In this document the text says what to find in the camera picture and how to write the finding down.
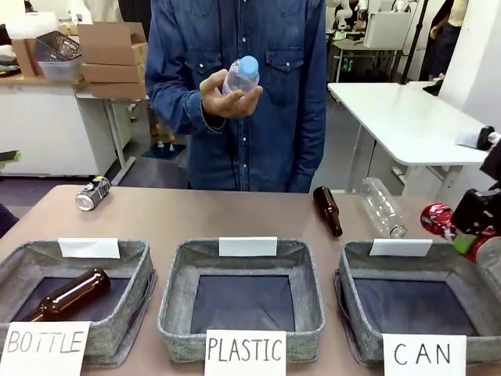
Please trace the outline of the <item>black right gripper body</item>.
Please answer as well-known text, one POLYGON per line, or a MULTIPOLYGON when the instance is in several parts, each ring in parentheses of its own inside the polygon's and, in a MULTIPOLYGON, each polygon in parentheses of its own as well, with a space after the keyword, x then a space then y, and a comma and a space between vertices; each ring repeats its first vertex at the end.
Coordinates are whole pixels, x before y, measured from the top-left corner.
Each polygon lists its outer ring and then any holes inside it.
POLYGON ((500 235, 500 189, 467 190, 451 218, 456 236, 500 235))

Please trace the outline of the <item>person's right hand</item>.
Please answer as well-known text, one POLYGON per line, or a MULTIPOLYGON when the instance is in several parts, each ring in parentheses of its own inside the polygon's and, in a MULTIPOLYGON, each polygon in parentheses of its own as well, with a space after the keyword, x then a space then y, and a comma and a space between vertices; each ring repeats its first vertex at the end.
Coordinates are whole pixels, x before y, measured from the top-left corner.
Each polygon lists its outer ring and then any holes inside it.
POLYGON ((202 106, 207 114, 227 119, 246 118, 251 116, 257 105, 263 88, 258 85, 245 94, 241 90, 224 96, 219 90, 224 83, 228 71, 219 70, 200 83, 202 106))

